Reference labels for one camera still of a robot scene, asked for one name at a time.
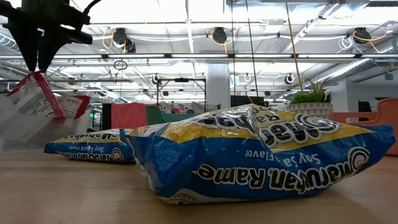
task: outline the wooden table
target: wooden table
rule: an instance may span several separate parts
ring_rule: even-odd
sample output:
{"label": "wooden table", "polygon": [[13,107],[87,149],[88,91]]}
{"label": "wooden table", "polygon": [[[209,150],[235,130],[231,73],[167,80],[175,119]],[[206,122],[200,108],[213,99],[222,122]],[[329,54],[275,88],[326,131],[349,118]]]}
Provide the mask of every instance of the wooden table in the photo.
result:
{"label": "wooden table", "polygon": [[0,154],[0,223],[398,223],[398,158],[385,157],[321,196],[275,202],[168,205],[135,165]]}

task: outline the orange chair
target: orange chair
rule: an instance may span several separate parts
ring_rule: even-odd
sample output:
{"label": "orange chair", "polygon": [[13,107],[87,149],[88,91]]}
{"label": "orange chair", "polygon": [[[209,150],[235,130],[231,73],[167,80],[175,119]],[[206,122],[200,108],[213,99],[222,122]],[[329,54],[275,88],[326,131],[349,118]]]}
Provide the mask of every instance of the orange chair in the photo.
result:
{"label": "orange chair", "polygon": [[[339,123],[347,123],[347,118],[368,118],[369,121],[352,122],[352,125],[377,126],[392,124],[394,137],[398,139],[398,98],[388,98],[381,100],[377,105],[377,112],[362,113],[329,113],[329,119]],[[387,151],[387,155],[398,156],[398,142]]]}

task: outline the green plant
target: green plant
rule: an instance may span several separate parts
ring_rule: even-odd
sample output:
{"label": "green plant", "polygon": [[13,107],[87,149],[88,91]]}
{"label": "green plant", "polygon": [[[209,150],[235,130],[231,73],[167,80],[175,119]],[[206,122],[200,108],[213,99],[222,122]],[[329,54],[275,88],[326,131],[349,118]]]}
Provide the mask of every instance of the green plant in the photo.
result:
{"label": "green plant", "polygon": [[325,85],[325,81],[323,82],[313,82],[308,79],[311,84],[311,92],[309,93],[296,93],[290,104],[296,103],[330,103],[331,102],[331,93],[325,93],[323,86]]}

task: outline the blue plastic package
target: blue plastic package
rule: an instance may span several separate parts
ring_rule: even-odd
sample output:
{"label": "blue plastic package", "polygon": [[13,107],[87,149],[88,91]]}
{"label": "blue plastic package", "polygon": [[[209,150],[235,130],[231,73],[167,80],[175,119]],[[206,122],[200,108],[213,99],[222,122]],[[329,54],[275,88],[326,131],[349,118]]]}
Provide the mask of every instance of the blue plastic package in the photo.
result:
{"label": "blue plastic package", "polygon": [[133,162],[131,147],[125,143],[131,129],[110,129],[67,136],[48,143],[44,153],[61,154],[69,159],[93,162]]}
{"label": "blue plastic package", "polygon": [[167,203],[311,197],[380,161],[392,126],[357,127],[257,105],[138,128],[127,137]]}

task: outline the green chair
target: green chair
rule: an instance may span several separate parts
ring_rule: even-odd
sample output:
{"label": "green chair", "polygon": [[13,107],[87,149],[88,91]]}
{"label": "green chair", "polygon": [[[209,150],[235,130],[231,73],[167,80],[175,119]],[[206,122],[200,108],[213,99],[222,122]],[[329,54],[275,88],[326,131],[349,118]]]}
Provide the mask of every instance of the green chair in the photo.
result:
{"label": "green chair", "polygon": [[147,125],[182,121],[183,119],[191,118],[197,115],[162,113],[157,106],[146,106],[145,112],[147,115]]}

